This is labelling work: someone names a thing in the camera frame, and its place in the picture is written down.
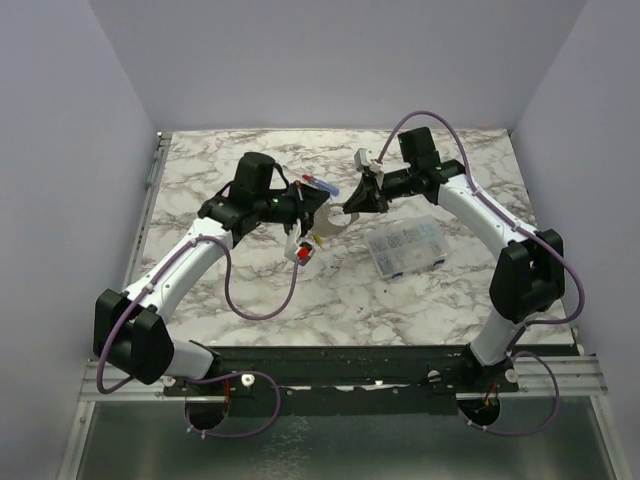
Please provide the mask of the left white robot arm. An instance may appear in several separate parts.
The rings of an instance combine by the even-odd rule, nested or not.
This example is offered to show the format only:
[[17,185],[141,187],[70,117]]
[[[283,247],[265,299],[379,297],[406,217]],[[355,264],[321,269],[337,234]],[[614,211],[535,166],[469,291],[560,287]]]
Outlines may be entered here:
[[185,378],[202,395],[218,388],[221,371],[213,350],[173,339],[167,324],[203,275],[218,260],[229,262],[232,249],[262,224],[283,227],[284,256],[296,268],[311,259],[313,247],[305,238],[330,194],[300,181],[272,187],[273,175],[282,172],[272,157],[245,153],[234,178],[201,205],[184,237],[154,268],[122,291],[107,289],[98,297],[93,351],[101,393],[117,389],[104,383],[106,365],[146,385],[168,376]]

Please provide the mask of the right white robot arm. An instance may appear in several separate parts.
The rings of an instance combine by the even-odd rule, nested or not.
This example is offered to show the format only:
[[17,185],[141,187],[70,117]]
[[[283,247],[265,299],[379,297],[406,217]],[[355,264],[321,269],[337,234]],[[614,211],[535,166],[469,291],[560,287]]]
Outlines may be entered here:
[[489,287],[492,310],[461,355],[459,378],[469,390],[481,391],[496,376],[495,368],[521,336],[528,320],[547,311],[565,293],[562,237],[521,222],[505,207],[473,188],[467,168],[441,159],[431,131],[421,127],[398,134],[406,168],[386,173],[366,149],[354,155],[360,182],[343,206],[346,214],[385,213],[398,198],[422,196],[459,221],[496,260]]

